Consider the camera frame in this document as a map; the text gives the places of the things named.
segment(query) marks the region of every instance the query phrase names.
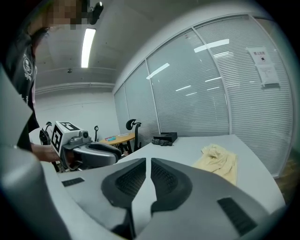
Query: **window blind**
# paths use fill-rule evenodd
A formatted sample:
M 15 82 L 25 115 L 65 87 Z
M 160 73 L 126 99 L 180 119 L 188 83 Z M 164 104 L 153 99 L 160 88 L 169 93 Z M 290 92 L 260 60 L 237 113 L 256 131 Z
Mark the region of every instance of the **window blind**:
M 126 123 L 129 120 L 128 111 L 126 105 L 126 97 L 124 85 L 122 85 L 119 90 L 114 95 L 114 102 L 116 105 L 117 118 L 120 128 L 120 133 L 129 133 L 130 131 L 126 129 Z
M 216 59 L 228 90 L 232 133 L 260 158 L 273 175 L 283 166 L 293 130 L 293 103 L 289 79 L 270 38 L 254 20 L 233 17 L 196 28 Z M 280 86 L 262 87 L 246 47 L 267 49 Z
M 142 125 L 138 128 L 138 141 L 142 146 L 151 142 L 158 134 L 158 122 L 150 80 L 145 62 L 125 81 L 125 91 L 130 119 Z
M 161 132 L 177 132 L 178 136 L 229 133 L 220 74 L 192 30 L 160 47 L 147 63 Z

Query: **white ceiling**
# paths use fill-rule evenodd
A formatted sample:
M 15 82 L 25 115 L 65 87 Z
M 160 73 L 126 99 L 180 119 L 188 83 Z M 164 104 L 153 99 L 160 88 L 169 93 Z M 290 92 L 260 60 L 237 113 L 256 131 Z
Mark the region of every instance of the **white ceiling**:
M 93 6 L 97 1 L 91 0 Z M 97 24 L 89 68 L 81 68 L 85 29 L 63 26 L 49 32 L 37 48 L 36 87 L 62 83 L 114 83 L 133 54 L 162 26 L 195 7 L 197 0 L 102 0 L 104 10 Z

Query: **beige towel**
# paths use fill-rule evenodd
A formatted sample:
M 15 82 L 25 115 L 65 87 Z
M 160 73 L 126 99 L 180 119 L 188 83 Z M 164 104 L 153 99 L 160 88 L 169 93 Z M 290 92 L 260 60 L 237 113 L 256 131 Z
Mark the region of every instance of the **beige towel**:
M 233 185 L 236 185 L 238 156 L 216 144 L 202 149 L 202 157 L 194 163 L 193 167 L 215 173 Z

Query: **black shirt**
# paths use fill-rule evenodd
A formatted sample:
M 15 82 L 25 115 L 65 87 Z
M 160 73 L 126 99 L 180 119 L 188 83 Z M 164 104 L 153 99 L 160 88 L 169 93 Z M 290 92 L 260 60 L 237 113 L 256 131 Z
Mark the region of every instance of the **black shirt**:
M 18 142 L 20 148 L 30 151 L 29 133 L 39 127 L 34 111 L 34 91 L 37 68 L 33 45 L 37 46 L 37 42 L 40 41 L 45 33 L 46 30 L 43 29 L 32 37 L 25 32 L 18 34 L 7 52 L 4 64 L 11 83 L 33 111 Z

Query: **brown floor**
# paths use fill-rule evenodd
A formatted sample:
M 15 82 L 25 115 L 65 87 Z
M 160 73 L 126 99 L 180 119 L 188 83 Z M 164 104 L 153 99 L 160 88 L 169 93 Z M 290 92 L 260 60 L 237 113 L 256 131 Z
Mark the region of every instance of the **brown floor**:
M 299 181 L 299 176 L 300 164 L 294 159 L 294 157 L 290 157 L 287 160 L 280 178 L 275 179 L 286 204 L 289 204 L 293 199 L 293 194 Z

